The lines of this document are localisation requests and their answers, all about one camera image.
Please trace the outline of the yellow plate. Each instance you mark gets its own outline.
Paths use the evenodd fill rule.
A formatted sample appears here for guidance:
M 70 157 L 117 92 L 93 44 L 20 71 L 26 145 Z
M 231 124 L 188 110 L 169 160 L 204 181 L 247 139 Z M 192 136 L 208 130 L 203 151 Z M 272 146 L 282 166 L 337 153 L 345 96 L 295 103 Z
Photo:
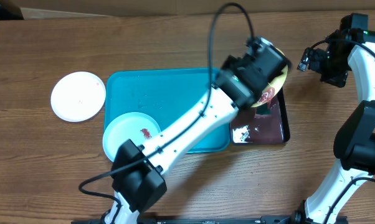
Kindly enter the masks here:
M 251 107 L 257 108 L 264 104 L 271 102 L 271 100 L 277 95 L 277 93 L 282 89 L 283 84 L 287 78 L 288 65 L 282 69 L 282 74 L 274 78 L 267 87 L 262 91 L 262 96 L 258 102 L 254 103 Z

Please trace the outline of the light blue plate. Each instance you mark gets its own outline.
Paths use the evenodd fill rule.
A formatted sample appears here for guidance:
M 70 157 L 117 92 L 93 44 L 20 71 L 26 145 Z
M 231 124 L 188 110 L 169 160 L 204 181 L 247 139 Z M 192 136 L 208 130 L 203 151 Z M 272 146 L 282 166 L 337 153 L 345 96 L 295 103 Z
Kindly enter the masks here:
M 112 162 L 118 148 L 128 139 L 139 146 L 161 131 L 158 123 L 149 115 L 139 112 L 125 113 L 115 118 L 103 134 L 103 150 Z

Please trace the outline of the white plate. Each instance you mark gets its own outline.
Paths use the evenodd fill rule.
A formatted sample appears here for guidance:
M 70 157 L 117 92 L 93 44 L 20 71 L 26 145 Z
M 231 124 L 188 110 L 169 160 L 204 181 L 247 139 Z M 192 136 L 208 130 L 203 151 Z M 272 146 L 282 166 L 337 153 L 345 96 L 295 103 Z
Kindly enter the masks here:
M 94 117 L 103 107 L 106 88 L 102 80 L 90 72 L 73 72 L 54 86 L 50 105 L 60 119 L 81 122 Z

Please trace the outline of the green sponge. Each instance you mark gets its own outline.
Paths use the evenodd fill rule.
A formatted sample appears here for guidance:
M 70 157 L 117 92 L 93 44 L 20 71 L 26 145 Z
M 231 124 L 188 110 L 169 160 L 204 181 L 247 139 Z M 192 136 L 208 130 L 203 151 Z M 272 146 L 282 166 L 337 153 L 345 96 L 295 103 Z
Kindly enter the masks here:
M 262 119 L 262 118 L 269 118 L 272 116 L 272 111 L 268 104 L 263 104 L 255 108 L 255 115 L 254 118 Z

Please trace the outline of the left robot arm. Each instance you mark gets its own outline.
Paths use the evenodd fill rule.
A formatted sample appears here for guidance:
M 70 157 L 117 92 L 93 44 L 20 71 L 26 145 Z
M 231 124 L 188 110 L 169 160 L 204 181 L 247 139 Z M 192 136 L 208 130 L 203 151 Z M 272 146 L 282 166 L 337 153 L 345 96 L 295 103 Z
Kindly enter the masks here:
M 165 178 L 177 161 L 240 110 L 259 104 L 267 90 L 279 91 L 290 66 L 272 43 L 256 38 L 242 58 L 227 58 L 209 92 L 168 128 L 149 138 L 116 137 L 105 146 L 115 202 L 103 222 L 136 223 L 167 191 Z

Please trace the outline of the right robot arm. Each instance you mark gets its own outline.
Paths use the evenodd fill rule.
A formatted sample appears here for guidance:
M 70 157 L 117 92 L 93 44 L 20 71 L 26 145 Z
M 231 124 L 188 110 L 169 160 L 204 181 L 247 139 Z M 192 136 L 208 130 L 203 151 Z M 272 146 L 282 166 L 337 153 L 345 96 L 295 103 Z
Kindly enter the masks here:
M 336 134 L 331 170 L 284 223 L 346 223 L 340 210 L 360 186 L 375 182 L 375 31 L 368 29 L 367 15 L 352 13 L 324 42 L 324 50 L 306 48 L 297 69 L 313 70 L 321 82 L 340 88 L 352 72 L 358 106 Z

